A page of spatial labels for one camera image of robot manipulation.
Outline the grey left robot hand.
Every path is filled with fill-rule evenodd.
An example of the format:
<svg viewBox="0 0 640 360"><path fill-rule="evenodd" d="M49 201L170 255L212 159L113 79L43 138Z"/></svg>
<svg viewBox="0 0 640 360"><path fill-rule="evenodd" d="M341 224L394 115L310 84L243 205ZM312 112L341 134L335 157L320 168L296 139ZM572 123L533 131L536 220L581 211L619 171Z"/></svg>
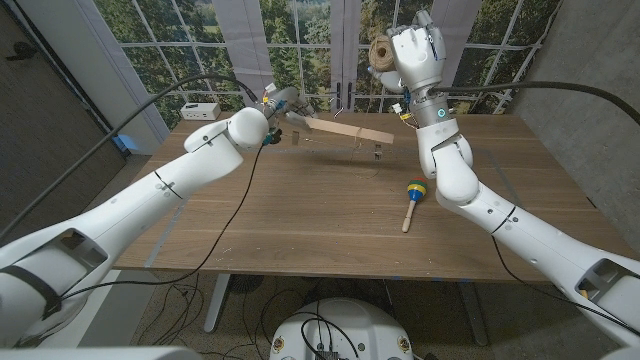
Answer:
<svg viewBox="0 0 640 360"><path fill-rule="evenodd" d="M284 121L308 133L312 132L307 119L317 118L317 113L297 88L277 90L268 98L263 113L271 129L278 129L279 123Z"/></svg>

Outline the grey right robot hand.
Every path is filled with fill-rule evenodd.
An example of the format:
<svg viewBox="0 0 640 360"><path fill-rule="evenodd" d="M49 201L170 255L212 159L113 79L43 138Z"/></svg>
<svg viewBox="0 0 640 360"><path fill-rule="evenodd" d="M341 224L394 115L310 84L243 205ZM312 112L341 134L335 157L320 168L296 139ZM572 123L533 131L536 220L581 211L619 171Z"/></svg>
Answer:
<svg viewBox="0 0 640 360"><path fill-rule="evenodd" d="M442 81L446 46L440 29L427 10L418 11L410 25L386 30L386 55L393 57L392 68L384 70L369 60L368 71L394 93L431 89Z"/></svg>

